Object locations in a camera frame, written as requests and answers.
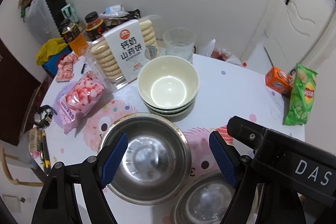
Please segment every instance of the orange snack box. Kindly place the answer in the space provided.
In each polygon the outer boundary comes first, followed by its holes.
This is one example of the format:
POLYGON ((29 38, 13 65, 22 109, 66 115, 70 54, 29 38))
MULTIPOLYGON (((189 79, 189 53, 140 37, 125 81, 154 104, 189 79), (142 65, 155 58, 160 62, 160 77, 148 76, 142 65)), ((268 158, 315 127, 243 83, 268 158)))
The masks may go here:
POLYGON ((277 67, 273 67, 265 76, 266 86, 285 96, 290 95, 293 83, 294 79, 277 67))

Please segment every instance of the watch face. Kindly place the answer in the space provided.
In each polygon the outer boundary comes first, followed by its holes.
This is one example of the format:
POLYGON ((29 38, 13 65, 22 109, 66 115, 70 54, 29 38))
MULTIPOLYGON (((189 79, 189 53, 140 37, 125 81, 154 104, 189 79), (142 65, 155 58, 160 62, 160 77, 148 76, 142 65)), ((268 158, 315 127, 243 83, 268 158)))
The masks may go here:
POLYGON ((41 115, 39 113, 35 113, 34 114, 34 121, 36 123, 40 123, 41 122, 41 115))

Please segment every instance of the plastic cup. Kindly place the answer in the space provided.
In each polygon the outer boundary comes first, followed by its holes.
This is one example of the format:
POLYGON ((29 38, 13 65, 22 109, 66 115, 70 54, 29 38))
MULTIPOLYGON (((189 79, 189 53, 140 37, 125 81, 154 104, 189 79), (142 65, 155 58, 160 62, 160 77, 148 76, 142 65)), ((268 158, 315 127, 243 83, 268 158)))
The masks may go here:
POLYGON ((163 34, 166 55, 181 57, 193 63, 196 35, 184 28, 174 28, 163 34))

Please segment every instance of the table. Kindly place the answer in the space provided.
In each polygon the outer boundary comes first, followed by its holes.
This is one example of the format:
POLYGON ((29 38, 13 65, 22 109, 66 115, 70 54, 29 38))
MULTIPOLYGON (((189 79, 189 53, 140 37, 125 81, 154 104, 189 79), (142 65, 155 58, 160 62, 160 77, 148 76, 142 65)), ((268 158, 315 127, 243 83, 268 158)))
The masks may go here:
MULTIPOLYGON (((192 151, 190 179, 198 177, 218 166, 208 146, 207 136, 215 129, 226 131, 230 117, 240 116, 262 126, 272 128, 286 135, 305 140, 304 126, 283 126, 288 100, 266 87, 264 75, 220 60, 194 55, 194 67, 199 74, 199 94, 194 108, 187 116, 172 120, 185 134, 192 151), (202 162, 207 161, 207 168, 202 162)), ((77 82, 84 64, 81 57, 74 66, 75 76, 70 83, 53 81, 42 104, 54 105, 55 98, 77 82)), ((78 128, 67 135, 57 124, 54 116, 45 130, 51 165, 57 161, 65 165, 83 162, 91 155, 97 155, 97 148, 107 124, 134 112, 149 112, 133 82, 114 94, 105 93, 78 128)), ((234 140, 234 146, 241 154, 251 154, 251 149, 234 140)), ((75 185, 77 201, 83 223, 90 223, 80 185, 75 185)), ((119 224, 169 224, 171 205, 175 198, 155 206, 140 206, 117 197, 108 187, 103 192, 119 224)))

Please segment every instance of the white paper label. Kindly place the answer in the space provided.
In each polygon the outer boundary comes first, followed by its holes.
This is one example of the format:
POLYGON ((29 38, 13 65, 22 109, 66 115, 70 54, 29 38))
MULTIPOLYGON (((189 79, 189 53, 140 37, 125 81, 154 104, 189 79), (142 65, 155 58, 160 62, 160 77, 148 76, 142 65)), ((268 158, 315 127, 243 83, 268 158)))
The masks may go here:
POLYGON ((126 81, 132 82, 149 62, 145 56, 146 44, 139 21, 134 19, 125 22, 106 32, 104 37, 126 81))

